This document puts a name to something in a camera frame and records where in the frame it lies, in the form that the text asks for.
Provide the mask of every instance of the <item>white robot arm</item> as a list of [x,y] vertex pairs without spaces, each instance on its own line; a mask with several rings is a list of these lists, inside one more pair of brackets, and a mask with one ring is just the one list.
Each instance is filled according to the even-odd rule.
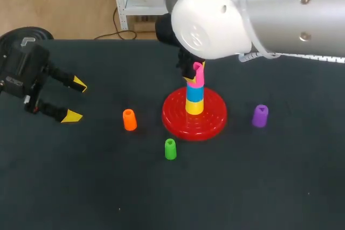
[[202,59],[280,55],[344,63],[344,0],[166,0],[177,40]]

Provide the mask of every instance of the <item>orange cup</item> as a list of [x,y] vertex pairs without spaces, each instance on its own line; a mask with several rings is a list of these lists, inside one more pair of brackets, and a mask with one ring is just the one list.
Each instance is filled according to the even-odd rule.
[[136,129],[136,118],[133,110],[126,109],[123,111],[123,124],[125,125],[125,129],[128,131]]

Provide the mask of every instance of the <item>purple cup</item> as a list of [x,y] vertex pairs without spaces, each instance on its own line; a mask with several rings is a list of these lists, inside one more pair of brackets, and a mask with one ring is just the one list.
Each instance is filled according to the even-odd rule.
[[265,105],[258,105],[255,108],[252,124],[257,128],[263,128],[267,124],[268,107]]

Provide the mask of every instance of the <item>blue ring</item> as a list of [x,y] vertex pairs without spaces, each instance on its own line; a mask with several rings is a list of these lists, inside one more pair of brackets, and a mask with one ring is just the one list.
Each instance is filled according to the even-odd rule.
[[204,87],[193,88],[187,84],[187,100],[190,102],[200,102],[204,99]]

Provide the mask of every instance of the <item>stacked rings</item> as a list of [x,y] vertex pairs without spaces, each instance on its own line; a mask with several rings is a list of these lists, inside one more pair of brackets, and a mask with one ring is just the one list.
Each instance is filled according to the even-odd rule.
[[187,83],[185,110],[191,115],[198,115],[204,110],[204,67],[196,62],[193,68],[196,71],[196,82]]

